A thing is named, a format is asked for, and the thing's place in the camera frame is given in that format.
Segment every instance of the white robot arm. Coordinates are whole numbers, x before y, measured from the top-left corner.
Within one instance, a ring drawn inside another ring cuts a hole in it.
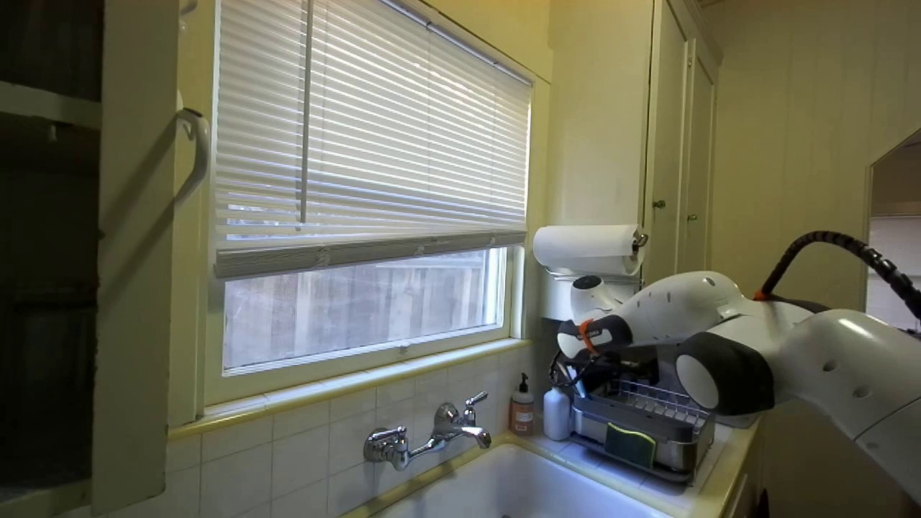
[[[593,278],[573,285],[584,299]],[[921,504],[921,340],[862,310],[750,299],[722,274],[678,274],[561,327],[567,356],[593,345],[672,345],[682,387],[718,415],[807,400]]]

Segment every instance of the chrome faucet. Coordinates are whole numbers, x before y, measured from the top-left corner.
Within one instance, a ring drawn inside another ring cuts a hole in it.
[[[465,400],[465,412],[457,412],[456,402],[440,402],[434,407],[434,426],[431,426],[431,438],[417,445],[417,448],[410,448],[410,440],[406,440],[406,426],[391,426],[391,428],[374,428],[368,438],[365,438],[365,461],[368,462],[391,462],[398,472],[403,472],[413,456],[423,455],[423,451],[440,451],[446,448],[457,433],[467,433],[467,438],[475,438],[480,448],[490,448],[492,443],[492,433],[479,426],[479,415],[475,415],[475,406],[480,400],[486,400],[490,394],[480,390],[469,400]]]

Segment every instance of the white cabinet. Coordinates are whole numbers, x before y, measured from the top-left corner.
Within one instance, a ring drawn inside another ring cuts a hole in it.
[[[709,263],[715,43],[685,0],[552,4],[552,206],[643,220],[643,281]]]

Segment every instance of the bottle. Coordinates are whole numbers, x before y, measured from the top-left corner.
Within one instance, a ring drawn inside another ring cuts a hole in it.
[[[552,440],[571,438],[571,397],[560,384],[544,390],[544,433]]]
[[[512,390],[511,428],[515,433],[532,433],[535,428],[535,400],[528,387],[528,373],[522,373],[518,387]]]

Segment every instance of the window frame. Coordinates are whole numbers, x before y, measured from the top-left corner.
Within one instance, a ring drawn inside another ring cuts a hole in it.
[[[479,51],[490,55],[492,61],[503,63],[515,74],[524,74],[532,81],[532,101],[531,101],[531,157],[528,157],[528,192],[532,189],[532,141],[535,141],[535,84],[538,74],[515,63],[511,55],[492,49],[456,20],[446,20],[440,12],[423,4],[423,2],[410,2],[414,12],[423,12],[427,20],[440,23],[453,38],[475,45]],[[475,348],[475,345],[495,345],[495,341],[522,341],[524,340],[524,245],[503,246],[506,259],[498,263],[503,274],[503,291],[501,291],[501,308],[503,308],[503,322],[495,330],[480,330],[469,335],[449,335],[449,340],[423,340],[413,345],[398,345],[398,348],[383,348],[383,351],[365,351],[365,354],[348,354],[348,356],[329,356],[329,360],[293,360],[279,367],[253,367],[244,373],[226,376],[226,278],[214,275],[216,263],[216,236],[214,223],[207,220],[206,236],[211,242],[211,259],[207,259],[207,314],[206,314],[206,327],[203,327],[203,354],[198,354],[198,407],[207,406],[223,406],[279,387],[293,387],[293,384],[308,384],[319,379],[334,379],[342,373],[355,370],[368,370],[368,367],[391,367],[406,360],[434,360],[449,351],[460,348]]]

